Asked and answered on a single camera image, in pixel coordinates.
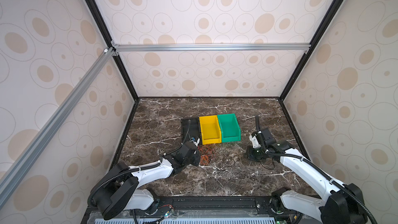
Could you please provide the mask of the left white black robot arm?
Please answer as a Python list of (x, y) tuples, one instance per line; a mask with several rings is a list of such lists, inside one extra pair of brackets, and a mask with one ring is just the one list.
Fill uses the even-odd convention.
[(200, 159), (198, 143), (186, 141), (176, 150), (163, 154), (157, 162), (141, 166), (120, 162), (92, 188), (88, 206), (97, 208), (104, 220), (125, 210), (147, 210), (156, 199), (148, 189), (140, 190), (139, 187), (174, 176), (189, 165), (197, 167)]

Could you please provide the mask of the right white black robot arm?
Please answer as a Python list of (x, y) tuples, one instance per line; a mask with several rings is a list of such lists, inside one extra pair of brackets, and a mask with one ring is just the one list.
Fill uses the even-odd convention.
[(296, 211), (323, 224), (375, 224), (376, 218), (365, 206), (363, 193), (355, 184), (345, 184), (303, 156), (287, 141), (276, 141), (268, 128), (250, 137), (248, 159), (273, 159), (291, 169), (318, 194), (318, 198), (299, 194), (287, 187), (272, 193), (270, 205), (276, 214)]

